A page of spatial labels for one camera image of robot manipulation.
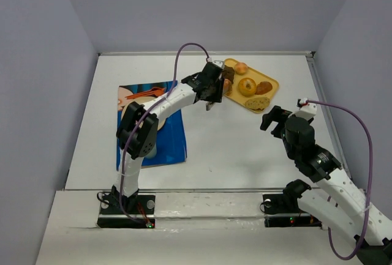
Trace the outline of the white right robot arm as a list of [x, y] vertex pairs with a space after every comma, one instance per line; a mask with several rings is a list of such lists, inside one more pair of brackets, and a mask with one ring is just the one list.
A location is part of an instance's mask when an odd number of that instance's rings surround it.
[[373, 145], [369, 130], [363, 127], [369, 148], [369, 172], [367, 188], [361, 190], [337, 158], [316, 144], [311, 123], [318, 105], [327, 106], [327, 103], [299, 99], [296, 112], [274, 106], [262, 116], [260, 130], [265, 131], [276, 122], [272, 136], [282, 140], [287, 157], [294, 161], [300, 173], [328, 194], [328, 200], [297, 179], [288, 183], [282, 193], [271, 198], [265, 196], [260, 210], [266, 215], [277, 214], [281, 209], [306, 212], [319, 219], [329, 232], [338, 232], [354, 245], [353, 252], [339, 255], [339, 259], [348, 261], [357, 257], [362, 264], [391, 264], [391, 219], [371, 202]]

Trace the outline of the sugared round bun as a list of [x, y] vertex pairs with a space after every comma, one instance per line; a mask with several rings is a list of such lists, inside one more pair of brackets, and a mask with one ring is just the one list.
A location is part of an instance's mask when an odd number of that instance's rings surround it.
[[232, 92], [232, 82], [229, 79], [225, 79], [223, 95], [230, 95], [231, 92]]

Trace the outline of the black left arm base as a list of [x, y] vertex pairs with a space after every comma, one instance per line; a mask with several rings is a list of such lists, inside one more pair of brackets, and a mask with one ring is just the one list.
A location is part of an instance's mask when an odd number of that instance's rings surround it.
[[113, 186], [111, 191], [97, 192], [100, 202], [97, 226], [113, 229], [154, 229], [156, 196], [153, 194], [134, 193], [130, 197], [123, 195]]

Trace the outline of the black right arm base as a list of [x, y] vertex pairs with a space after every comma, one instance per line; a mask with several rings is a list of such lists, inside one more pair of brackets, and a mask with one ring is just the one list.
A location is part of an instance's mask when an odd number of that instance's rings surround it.
[[321, 221], [298, 206], [300, 196], [311, 187], [300, 179], [289, 182], [281, 193], [263, 195], [259, 206], [266, 228], [322, 227]]

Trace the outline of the metal tongs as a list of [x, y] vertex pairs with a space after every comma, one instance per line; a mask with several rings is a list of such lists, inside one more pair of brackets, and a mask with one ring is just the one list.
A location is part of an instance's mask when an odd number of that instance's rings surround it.
[[216, 104], [215, 102], [208, 102], [208, 103], [206, 104], [206, 111], [209, 111], [215, 104]]

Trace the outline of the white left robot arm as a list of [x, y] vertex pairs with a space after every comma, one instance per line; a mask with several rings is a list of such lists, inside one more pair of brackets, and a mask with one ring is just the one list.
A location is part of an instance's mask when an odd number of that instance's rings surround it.
[[143, 158], [156, 145], [159, 123], [199, 101], [220, 103], [224, 91], [224, 62], [207, 62], [201, 72], [189, 75], [167, 93], [145, 104], [130, 103], [116, 132], [120, 148], [119, 175], [112, 194], [121, 212], [135, 205]]

